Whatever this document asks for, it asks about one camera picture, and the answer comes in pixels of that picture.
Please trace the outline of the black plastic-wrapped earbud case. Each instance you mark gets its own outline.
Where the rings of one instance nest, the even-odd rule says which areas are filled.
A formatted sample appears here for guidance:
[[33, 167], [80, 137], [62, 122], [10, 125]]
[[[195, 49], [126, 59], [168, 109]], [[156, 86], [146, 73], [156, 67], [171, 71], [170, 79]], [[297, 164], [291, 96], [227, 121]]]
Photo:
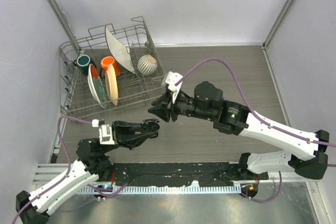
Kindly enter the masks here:
[[159, 120], [158, 119], [146, 119], [140, 123], [141, 133], [154, 133], [150, 138], [156, 138], [159, 135]]

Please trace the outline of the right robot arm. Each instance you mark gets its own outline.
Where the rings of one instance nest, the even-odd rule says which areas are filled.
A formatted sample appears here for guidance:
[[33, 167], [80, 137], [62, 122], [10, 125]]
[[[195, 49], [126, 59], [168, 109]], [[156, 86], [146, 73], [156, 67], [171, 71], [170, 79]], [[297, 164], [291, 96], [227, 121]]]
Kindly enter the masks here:
[[280, 149], [241, 154], [237, 173], [242, 179], [264, 172], [294, 171], [304, 178], [320, 180], [328, 167], [327, 131], [305, 132], [269, 120], [247, 106], [225, 100], [222, 90], [207, 81], [194, 88], [193, 97], [183, 91], [174, 94], [166, 90], [148, 112], [165, 122], [176, 121], [180, 115], [211, 121], [221, 133], [254, 138]]

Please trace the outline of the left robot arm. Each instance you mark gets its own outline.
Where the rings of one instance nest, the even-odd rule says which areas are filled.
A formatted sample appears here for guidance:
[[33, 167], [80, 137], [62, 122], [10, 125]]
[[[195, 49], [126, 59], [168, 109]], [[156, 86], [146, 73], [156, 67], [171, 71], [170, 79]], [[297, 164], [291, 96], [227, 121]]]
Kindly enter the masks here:
[[79, 141], [74, 162], [68, 162], [67, 169], [47, 184], [32, 191], [21, 191], [16, 196], [15, 220], [22, 223], [46, 223], [50, 215], [73, 194], [93, 182], [105, 182], [113, 178], [114, 165], [107, 152], [119, 147], [133, 150], [147, 139], [159, 134], [158, 119], [146, 119], [140, 123], [120, 120], [105, 124], [94, 119], [86, 124], [96, 127], [98, 138]]

